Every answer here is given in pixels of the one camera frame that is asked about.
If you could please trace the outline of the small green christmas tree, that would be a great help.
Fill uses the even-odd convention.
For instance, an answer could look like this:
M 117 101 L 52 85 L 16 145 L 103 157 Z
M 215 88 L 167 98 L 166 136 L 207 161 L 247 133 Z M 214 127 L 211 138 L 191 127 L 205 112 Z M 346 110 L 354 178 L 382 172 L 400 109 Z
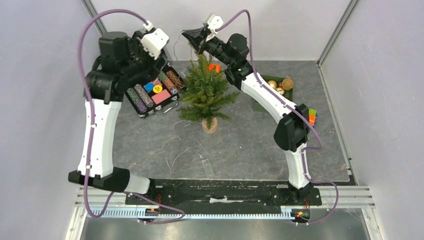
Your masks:
M 180 94 L 183 106 L 177 109 L 182 120 L 200 123 L 205 133 L 213 134 L 218 129 L 218 119 L 229 121 L 231 118 L 222 109 L 236 102 L 239 93 L 229 92 L 230 84 L 224 72 L 210 74 L 208 65 L 212 64 L 211 55 L 195 54 L 191 59 L 183 82 L 186 90 Z

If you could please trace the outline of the green ornament box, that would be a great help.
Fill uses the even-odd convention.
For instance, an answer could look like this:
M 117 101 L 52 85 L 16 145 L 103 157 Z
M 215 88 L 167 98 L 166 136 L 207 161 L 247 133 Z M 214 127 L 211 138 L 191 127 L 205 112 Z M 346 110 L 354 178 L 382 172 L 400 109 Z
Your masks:
M 294 101 L 294 87 L 290 91 L 284 91 L 283 88 L 282 88 L 282 81 L 285 78 L 289 78 L 288 76 L 286 76 L 286 77 L 279 77 L 279 76 L 271 76 L 271 75 L 261 74 L 261 77 L 263 78 L 263 80 L 265 82 L 270 81 L 270 80 L 273 80 L 273 81 L 276 81 L 277 82 L 278 87 L 276 89 L 274 89 L 274 92 L 276 94 L 279 94 L 282 97 L 286 98 L 286 101 L 285 102 L 287 102 L 287 101 L 293 102 Z

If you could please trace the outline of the blue orange toy car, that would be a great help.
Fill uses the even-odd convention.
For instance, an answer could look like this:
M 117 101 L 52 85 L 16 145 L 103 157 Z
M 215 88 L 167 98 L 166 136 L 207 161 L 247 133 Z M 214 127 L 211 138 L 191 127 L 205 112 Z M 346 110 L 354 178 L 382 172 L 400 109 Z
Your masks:
M 310 108 L 309 109 L 309 124 L 313 128 L 316 127 L 317 117 L 318 117 L 317 111 L 315 109 L 313 109 L 313 108 Z

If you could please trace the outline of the clear battery box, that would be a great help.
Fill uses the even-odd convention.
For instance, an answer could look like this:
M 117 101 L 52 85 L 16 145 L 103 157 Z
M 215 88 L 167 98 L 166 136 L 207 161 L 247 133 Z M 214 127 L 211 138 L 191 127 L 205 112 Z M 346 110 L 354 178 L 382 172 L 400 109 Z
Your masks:
M 201 163 L 203 165 L 203 168 L 204 168 L 204 171 L 205 171 L 205 175 L 208 178 L 213 177 L 215 175 L 215 173 L 214 173 L 214 170 L 213 170 L 213 167 L 211 165 L 210 160 L 209 159 L 203 159 L 201 161 Z

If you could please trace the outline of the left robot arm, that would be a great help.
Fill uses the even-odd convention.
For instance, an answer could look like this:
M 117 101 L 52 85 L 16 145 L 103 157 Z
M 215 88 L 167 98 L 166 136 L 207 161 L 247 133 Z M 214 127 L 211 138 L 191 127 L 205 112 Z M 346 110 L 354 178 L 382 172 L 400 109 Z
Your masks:
M 83 153 L 77 170 L 68 174 L 71 183 L 116 192 L 137 193 L 144 204 L 152 204 L 157 191 L 151 180 L 113 164 L 115 126 L 124 95 L 135 85 L 153 81 L 168 60 L 164 47 L 169 37 L 161 30 L 136 31 L 133 36 L 111 31 L 98 41 L 100 55 L 85 75 L 86 127 Z

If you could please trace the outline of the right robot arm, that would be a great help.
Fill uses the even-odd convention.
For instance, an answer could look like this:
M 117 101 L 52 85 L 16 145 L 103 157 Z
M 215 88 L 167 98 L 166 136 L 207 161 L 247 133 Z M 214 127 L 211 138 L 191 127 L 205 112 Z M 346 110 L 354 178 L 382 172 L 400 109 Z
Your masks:
M 307 164 L 304 163 L 306 158 L 302 154 L 310 132 L 308 107 L 297 105 L 277 93 L 256 72 L 247 60 L 250 50 L 244 35 L 234 33 L 227 42 L 215 36 L 209 38 L 209 35 L 210 31 L 205 27 L 182 32 L 198 54 L 207 52 L 225 64 L 224 74 L 228 82 L 256 100 L 276 121 L 273 138 L 286 157 L 288 196 L 293 203 L 302 204 L 313 189 Z

